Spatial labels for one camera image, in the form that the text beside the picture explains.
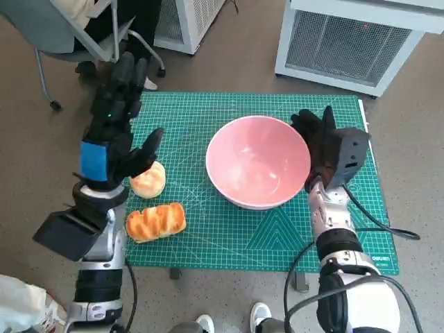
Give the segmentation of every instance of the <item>bread roll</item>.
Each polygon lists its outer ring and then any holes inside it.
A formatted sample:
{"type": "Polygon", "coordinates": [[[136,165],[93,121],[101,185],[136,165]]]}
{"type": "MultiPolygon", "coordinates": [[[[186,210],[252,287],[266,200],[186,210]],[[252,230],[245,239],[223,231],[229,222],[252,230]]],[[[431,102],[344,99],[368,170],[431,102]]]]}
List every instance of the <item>bread roll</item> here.
{"type": "Polygon", "coordinates": [[[165,168],[158,161],[154,161],[150,169],[135,178],[130,178],[130,184],[136,195],[151,199],[162,193],[166,180],[165,168]]]}
{"type": "Polygon", "coordinates": [[[180,203],[171,203],[131,212],[126,221],[126,231],[136,243],[154,241],[177,234],[185,229],[187,222],[180,203]]]}

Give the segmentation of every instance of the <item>chair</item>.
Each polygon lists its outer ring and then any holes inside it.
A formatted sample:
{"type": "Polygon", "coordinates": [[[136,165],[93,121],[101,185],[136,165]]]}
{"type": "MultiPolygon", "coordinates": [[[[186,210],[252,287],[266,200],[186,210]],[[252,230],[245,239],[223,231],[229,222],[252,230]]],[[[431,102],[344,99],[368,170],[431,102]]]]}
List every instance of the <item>chair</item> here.
{"type": "Polygon", "coordinates": [[[40,53],[49,57],[71,62],[100,60],[116,62],[119,59],[119,43],[127,35],[137,38],[160,65],[157,76],[165,76],[165,66],[158,54],[135,31],[130,30],[134,20],[117,26],[117,0],[99,0],[89,17],[98,17],[108,6],[112,9],[113,33],[97,43],[53,0],[0,0],[2,14],[25,40],[34,46],[35,59],[40,75],[40,82],[45,97],[53,110],[61,110],[61,105],[52,99],[46,86],[40,53]],[[82,43],[86,50],[74,51],[74,39],[82,43]]]}

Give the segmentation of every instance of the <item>grid lines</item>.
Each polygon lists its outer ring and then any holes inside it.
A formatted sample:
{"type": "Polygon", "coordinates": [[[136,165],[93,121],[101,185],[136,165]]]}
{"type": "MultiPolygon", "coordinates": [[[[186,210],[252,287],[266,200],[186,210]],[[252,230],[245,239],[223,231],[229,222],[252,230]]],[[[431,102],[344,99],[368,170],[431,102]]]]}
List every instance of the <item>grid lines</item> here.
{"type": "MultiPolygon", "coordinates": [[[[336,125],[364,129],[356,96],[297,94],[232,94],[156,92],[142,94],[142,110],[133,121],[134,146],[155,128],[165,129],[158,160],[166,170],[162,195],[144,200],[130,193],[127,212],[179,202],[187,228],[180,234],[147,244],[128,240],[127,258],[134,266],[287,271],[295,254],[312,240],[307,194],[265,212],[243,210],[225,200],[205,170],[205,152],[213,135],[227,122],[246,115],[266,115],[290,122],[308,108],[321,116],[333,107],[336,125]]],[[[388,223],[379,179],[370,152],[350,183],[350,190],[377,219],[388,223]]],[[[356,228],[373,227],[352,204],[356,228]]],[[[392,236],[362,232],[359,239],[383,274],[399,273],[392,236]]],[[[300,271],[317,272],[312,249],[300,271]]]]}

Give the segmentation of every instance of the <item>pink bowl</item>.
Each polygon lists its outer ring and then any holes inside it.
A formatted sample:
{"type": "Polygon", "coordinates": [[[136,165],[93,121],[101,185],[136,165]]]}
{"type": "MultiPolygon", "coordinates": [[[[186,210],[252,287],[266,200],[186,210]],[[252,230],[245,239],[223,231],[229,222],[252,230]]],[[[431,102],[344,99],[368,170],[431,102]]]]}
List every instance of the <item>pink bowl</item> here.
{"type": "Polygon", "coordinates": [[[229,201],[251,210],[267,210],[302,189],[310,154],[290,125],[250,116],[231,121],[213,136],[206,165],[213,185],[229,201]]]}

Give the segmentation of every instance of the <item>white appliance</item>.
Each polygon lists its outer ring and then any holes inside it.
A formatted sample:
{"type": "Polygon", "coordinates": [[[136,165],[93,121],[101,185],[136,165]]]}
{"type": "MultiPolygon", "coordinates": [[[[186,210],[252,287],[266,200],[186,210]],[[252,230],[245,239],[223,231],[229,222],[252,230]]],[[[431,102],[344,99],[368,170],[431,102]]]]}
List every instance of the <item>white appliance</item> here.
{"type": "Polygon", "coordinates": [[[424,33],[443,32],[443,3],[286,0],[275,73],[381,96],[424,33]]]}
{"type": "Polygon", "coordinates": [[[224,2],[225,0],[162,0],[154,45],[195,54],[224,2]]]}

